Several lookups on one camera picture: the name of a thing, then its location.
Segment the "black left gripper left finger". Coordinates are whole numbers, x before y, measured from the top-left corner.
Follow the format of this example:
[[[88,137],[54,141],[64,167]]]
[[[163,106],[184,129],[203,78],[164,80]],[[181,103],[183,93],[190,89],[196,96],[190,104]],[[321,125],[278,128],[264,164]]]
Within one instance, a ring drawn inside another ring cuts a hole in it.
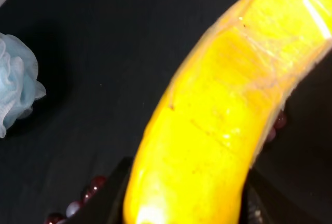
[[[132,163],[132,157],[123,158],[111,173],[104,186],[86,203],[86,205],[70,217],[66,223],[123,223],[123,201]]]

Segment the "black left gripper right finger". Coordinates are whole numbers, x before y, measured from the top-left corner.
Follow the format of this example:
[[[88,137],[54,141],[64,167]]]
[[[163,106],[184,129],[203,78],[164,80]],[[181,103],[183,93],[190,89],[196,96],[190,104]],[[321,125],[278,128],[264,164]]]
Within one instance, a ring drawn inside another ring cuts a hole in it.
[[[247,177],[240,223],[331,223],[331,188],[313,174],[265,177],[252,169]]]

